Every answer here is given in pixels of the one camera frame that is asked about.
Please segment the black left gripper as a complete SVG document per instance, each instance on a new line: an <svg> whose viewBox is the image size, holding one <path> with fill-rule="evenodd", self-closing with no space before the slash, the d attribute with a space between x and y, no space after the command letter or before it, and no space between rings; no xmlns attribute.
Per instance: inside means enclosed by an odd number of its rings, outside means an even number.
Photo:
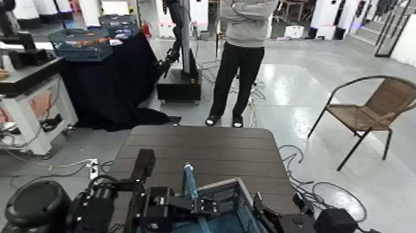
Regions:
<svg viewBox="0 0 416 233"><path fill-rule="evenodd" d="M219 202L216 200L175 196L170 187L150 187L142 212L142 228L149 232L171 232L170 206L195 212L199 216L219 215Z"/></svg>

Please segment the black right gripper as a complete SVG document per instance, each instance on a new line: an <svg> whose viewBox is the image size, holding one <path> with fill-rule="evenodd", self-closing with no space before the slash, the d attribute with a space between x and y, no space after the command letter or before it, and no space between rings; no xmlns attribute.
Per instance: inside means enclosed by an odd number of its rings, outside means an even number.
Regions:
<svg viewBox="0 0 416 233"><path fill-rule="evenodd" d="M259 191L253 199L253 214L268 233L316 233L314 229L314 207L301 193L293 195L293 203L303 214L281 215L263 204Z"/></svg>

